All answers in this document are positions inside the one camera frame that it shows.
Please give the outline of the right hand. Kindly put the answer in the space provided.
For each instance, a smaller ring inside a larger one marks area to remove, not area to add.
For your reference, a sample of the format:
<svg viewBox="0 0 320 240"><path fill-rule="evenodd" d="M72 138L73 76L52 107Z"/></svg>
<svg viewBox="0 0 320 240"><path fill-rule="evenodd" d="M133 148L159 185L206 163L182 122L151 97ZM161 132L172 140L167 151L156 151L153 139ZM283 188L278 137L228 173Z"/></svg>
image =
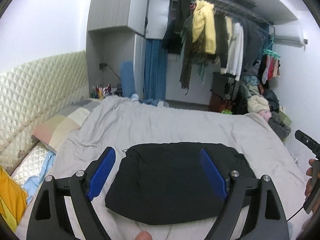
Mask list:
<svg viewBox="0 0 320 240"><path fill-rule="evenodd" d="M313 164L317 163L317 162L318 162L318 160L316 160L316 159L310 159L309 160L310 167L307 169L306 175L309 176L310 178L308 179L308 182L307 182L306 188L305 188L305 196L306 196L306 198L308 198L310 196L311 191L313 189L313 186L312 186Z"/></svg>

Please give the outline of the left hand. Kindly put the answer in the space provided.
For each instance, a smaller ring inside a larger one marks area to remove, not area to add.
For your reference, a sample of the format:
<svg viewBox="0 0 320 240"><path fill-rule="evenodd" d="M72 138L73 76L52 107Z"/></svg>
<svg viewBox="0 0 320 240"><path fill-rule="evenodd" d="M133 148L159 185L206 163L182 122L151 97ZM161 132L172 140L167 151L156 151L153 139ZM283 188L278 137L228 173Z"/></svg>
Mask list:
<svg viewBox="0 0 320 240"><path fill-rule="evenodd" d="M135 240L152 240L152 236L147 231L141 231L135 237Z"/></svg>

